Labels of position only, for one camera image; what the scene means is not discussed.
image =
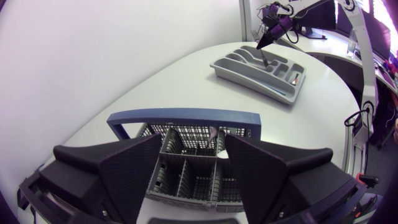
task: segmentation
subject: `desk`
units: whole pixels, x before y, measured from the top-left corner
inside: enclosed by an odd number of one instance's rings
[[[329,60],[330,63],[325,62],[327,65],[329,65],[331,68],[333,68],[334,63],[339,63],[339,62],[348,62],[352,65],[355,65],[360,68],[360,73],[362,73],[362,61],[358,59],[356,56],[354,58],[350,58],[346,56],[347,53],[347,46],[348,46],[348,38],[337,34],[335,32],[328,32],[324,31],[324,34],[327,37],[327,40],[313,40],[313,39],[308,39],[302,35],[298,35],[299,40],[297,44],[292,44],[284,35],[281,37],[277,43],[284,45],[284,46],[289,46],[292,47],[296,50],[301,50],[302,52],[305,52],[307,54],[310,54],[322,62],[325,61],[325,57],[331,57],[337,59],[336,62],[333,62],[333,60]],[[289,31],[288,35],[290,39],[293,41],[296,40],[295,34],[293,31]],[[373,57],[378,59],[379,61],[383,61],[378,55],[373,54]],[[336,65],[337,67],[345,67],[344,63],[339,65]],[[342,77],[342,79],[349,85],[355,87],[356,89],[361,90],[363,88],[363,80],[358,82],[357,77],[353,77],[352,74],[355,73],[354,70],[355,68],[349,69],[349,68],[343,68],[347,72],[338,72],[338,74]],[[398,88],[395,85],[391,85],[388,81],[384,79],[382,74],[380,73],[379,70],[375,71],[376,77],[378,80],[383,82],[393,93],[398,95]]]
[[[358,111],[355,99],[344,81],[317,59],[298,50],[272,44],[264,50],[288,57],[307,68],[295,104],[284,105],[268,96],[218,78],[214,69],[209,67],[211,62],[242,45],[255,47],[256,43],[217,45],[180,59],[109,105],[65,145],[89,146],[117,141],[106,120],[110,114],[119,111],[159,107],[215,108],[259,113],[262,123],[261,140],[305,149],[329,147],[334,152],[332,162],[341,167],[345,145],[343,121]],[[135,136],[139,127],[137,124],[127,125],[126,131],[130,136]],[[240,223],[247,223],[244,213],[201,212],[145,198],[137,222],[147,223],[153,216],[179,220],[235,217]]]

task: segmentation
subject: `metal utensil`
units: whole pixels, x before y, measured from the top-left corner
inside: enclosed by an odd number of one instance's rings
[[[296,77],[294,78],[294,80],[290,83],[290,84],[292,84],[292,85],[296,85],[297,84],[297,78],[299,77],[299,74],[297,73],[296,74]]]
[[[260,41],[260,37],[258,35],[258,33],[255,30],[251,31],[251,35],[253,36],[254,40],[258,43]],[[266,56],[264,55],[264,53],[262,52],[261,49],[259,49],[259,51],[261,52],[261,57],[262,57],[262,62],[264,63],[264,66],[267,67],[268,64],[268,60],[266,58]]]
[[[213,140],[213,138],[215,138],[218,134],[218,128],[216,127],[210,126],[209,130],[210,130],[210,136],[209,139],[207,140],[207,145],[205,149],[209,147],[210,141]]]

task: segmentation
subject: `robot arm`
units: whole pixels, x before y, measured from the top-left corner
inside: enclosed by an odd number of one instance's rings
[[[268,5],[267,17],[271,22],[267,32],[262,36],[257,49],[261,49],[274,40],[282,37],[293,27],[295,16],[303,11],[317,7],[327,0],[280,0],[270,2]],[[358,44],[361,47],[361,57],[363,64],[364,90],[361,108],[361,121],[354,128],[355,146],[364,149],[368,137],[373,133],[372,120],[377,106],[377,90],[375,86],[376,75],[374,72],[373,52],[368,36],[368,31],[363,19],[362,10],[358,7],[355,0],[338,0],[343,7],[351,25],[354,27]]]

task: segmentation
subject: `purple object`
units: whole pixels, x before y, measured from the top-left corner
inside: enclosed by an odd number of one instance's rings
[[[279,19],[278,24],[268,29],[267,32],[261,37],[261,40],[256,48],[261,49],[265,46],[272,44],[274,40],[277,40],[280,37],[282,37],[292,27],[293,27],[293,20],[290,17],[285,16]]]

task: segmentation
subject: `fork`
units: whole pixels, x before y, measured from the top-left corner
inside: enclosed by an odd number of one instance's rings
[[[256,41],[257,43],[260,42],[259,34],[255,30],[251,31],[251,35],[253,36],[254,41]],[[268,60],[267,60],[266,56],[264,55],[264,53],[262,52],[262,50],[259,49],[259,51],[261,52],[262,62],[264,63],[264,66],[267,67],[269,65]]]

